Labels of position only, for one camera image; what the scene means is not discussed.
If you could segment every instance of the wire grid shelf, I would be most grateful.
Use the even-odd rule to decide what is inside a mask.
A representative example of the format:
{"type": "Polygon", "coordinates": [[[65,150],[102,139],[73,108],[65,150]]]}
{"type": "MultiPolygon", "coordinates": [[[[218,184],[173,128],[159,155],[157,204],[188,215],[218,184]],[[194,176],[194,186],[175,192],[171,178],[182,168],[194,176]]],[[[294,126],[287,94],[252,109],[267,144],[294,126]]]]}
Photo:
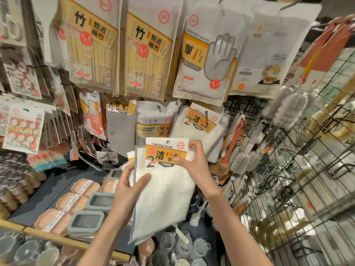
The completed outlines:
{"type": "MultiPolygon", "coordinates": [[[[278,129],[237,196],[253,194],[239,218],[275,265],[355,265],[354,50],[343,50],[303,121],[278,129]]],[[[266,102],[230,96],[225,107],[251,125],[266,102]]]]}

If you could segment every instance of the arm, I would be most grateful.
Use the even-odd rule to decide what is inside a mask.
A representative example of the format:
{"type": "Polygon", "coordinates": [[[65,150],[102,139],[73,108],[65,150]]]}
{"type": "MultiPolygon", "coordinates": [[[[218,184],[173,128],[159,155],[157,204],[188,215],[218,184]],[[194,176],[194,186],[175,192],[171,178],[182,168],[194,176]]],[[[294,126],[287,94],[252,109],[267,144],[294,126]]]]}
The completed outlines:
{"type": "Polygon", "coordinates": [[[208,201],[212,215],[224,242],[232,265],[270,265],[268,257],[239,221],[223,194],[213,181],[201,141],[191,141],[189,148],[196,149],[193,161],[175,158],[189,172],[208,201]]]}
{"type": "Polygon", "coordinates": [[[106,266],[109,264],[113,252],[113,243],[121,228],[126,226],[131,219],[134,203],[151,178],[150,174],[145,174],[131,188],[128,178],[133,168],[134,162],[127,165],[123,170],[117,184],[111,210],[94,241],[80,259],[78,266],[106,266]]]}

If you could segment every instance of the red circular logo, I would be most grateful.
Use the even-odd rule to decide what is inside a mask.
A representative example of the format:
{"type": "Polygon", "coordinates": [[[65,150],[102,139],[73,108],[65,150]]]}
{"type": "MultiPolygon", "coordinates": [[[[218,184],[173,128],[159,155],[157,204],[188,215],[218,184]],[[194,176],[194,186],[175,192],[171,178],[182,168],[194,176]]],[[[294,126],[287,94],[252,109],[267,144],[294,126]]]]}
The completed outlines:
{"type": "Polygon", "coordinates": [[[196,27],[198,25],[198,16],[193,14],[189,18],[189,24],[191,27],[196,27]]]}
{"type": "Polygon", "coordinates": [[[221,86],[221,81],[214,79],[209,83],[209,87],[213,90],[218,89],[221,86]]]}
{"type": "Polygon", "coordinates": [[[177,145],[178,149],[183,149],[185,147],[185,144],[183,142],[179,142],[177,145]]]}
{"type": "Polygon", "coordinates": [[[87,33],[86,31],[80,33],[80,40],[86,46],[91,46],[93,42],[90,34],[87,33]]]}
{"type": "Polygon", "coordinates": [[[159,13],[159,21],[161,24],[167,24],[170,20],[170,14],[168,11],[163,10],[159,13]]]}
{"type": "Polygon", "coordinates": [[[110,12],[112,9],[112,3],[110,0],[100,0],[100,7],[102,11],[110,12]]]}
{"type": "Polygon", "coordinates": [[[66,41],[65,30],[63,30],[63,29],[59,29],[59,31],[58,31],[58,35],[59,35],[59,37],[60,37],[60,39],[61,39],[61,40],[66,41]]]}
{"type": "Polygon", "coordinates": [[[138,47],[138,54],[139,56],[141,57],[147,57],[148,56],[148,48],[146,45],[144,44],[140,44],[139,47],[138,47]]]}

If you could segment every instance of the metal wire rack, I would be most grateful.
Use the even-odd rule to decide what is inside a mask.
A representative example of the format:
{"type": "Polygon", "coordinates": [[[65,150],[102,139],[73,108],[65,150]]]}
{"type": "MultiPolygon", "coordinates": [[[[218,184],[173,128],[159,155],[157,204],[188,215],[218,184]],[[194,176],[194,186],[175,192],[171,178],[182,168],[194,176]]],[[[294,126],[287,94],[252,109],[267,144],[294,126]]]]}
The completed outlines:
{"type": "MultiPolygon", "coordinates": [[[[247,172],[241,222],[275,265],[355,265],[355,49],[344,49],[301,123],[247,172]]],[[[230,96],[251,125],[266,104],[230,96]]]]}

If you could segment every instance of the metal hook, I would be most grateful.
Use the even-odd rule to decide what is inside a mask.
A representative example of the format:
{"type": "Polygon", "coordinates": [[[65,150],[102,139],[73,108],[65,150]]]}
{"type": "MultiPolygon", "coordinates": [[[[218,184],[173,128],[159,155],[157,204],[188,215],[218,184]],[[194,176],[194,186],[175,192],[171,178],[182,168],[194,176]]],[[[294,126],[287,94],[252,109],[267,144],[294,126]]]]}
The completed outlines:
{"type": "Polygon", "coordinates": [[[293,2],[293,3],[291,3],[291,4],[288,4],[287,6],[282,7],[282,8],[280,9],[280,11],[285,10],[285,9],[287,9],[287,8],[290,8],[290,7],[293,7],[293,6],[295,6],[296,4],[300,3],[301,1],[302,1],[302,0],[297,0],[297,1],[293,2]]]}

